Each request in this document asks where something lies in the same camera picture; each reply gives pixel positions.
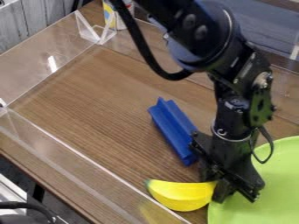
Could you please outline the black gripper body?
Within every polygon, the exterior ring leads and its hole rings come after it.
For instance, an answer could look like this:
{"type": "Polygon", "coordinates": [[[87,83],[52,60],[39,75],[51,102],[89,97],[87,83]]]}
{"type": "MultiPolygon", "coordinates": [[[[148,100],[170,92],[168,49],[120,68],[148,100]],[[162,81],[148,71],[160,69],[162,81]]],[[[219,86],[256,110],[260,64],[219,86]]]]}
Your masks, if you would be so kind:
{"type": "Polygon", "coordinates": [[[218,174],[218,182],[226,179],[236,188],[236,192],[250,201],[259,198],[266,182],[252,163],[258,136],[264,132],[263,127],[246,129],[246,134],[232,136],[232,129],[220,126],[214,120],[211,136],[199,131],[191,133],[190,149],[199,157],[212,164],[218,174]]]}

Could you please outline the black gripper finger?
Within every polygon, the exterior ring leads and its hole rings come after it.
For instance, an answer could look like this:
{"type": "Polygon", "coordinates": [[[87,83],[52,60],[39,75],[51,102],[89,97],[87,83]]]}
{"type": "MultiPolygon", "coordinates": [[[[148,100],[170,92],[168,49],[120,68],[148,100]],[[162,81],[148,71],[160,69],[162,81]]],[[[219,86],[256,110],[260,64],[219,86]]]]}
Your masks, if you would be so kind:
{"type": "Polygon", "coordinates": [[[232,195],[235,191],[235,186],[226,179],[222,179],[216,184],[211,199],[222,204],[226,198],[232,195]]]}
{"type": "Polygon", "coordinates": [[[211,182],[218,179],[218,174],[212,169],[212,164],[206,160],[200,160],[199,162],[199,175],[202,182],[211,182]]]}

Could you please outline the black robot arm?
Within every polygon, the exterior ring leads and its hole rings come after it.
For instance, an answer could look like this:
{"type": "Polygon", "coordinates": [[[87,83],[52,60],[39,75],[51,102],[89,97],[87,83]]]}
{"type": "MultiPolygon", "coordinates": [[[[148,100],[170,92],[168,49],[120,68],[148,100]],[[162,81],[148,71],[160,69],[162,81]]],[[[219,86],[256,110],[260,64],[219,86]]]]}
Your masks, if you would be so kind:
{"type": "Polygon", "coordinates": [[[267,136],[272,120],[272,70],[263,53],[243,37],[230,9],[203,0],[133,0],[166,35],[170,54],[182,70],[162,68],[123,0],[109,0],[121,17],[147,65],[168,81],[204,72],[214,83],[218,103],[211,134],[188,132],[191,153],[199,157],[200,179],[214,181],[212,200],[234,193],[255,201],[266,186],[252,162],[255,145],[267,136]]]}

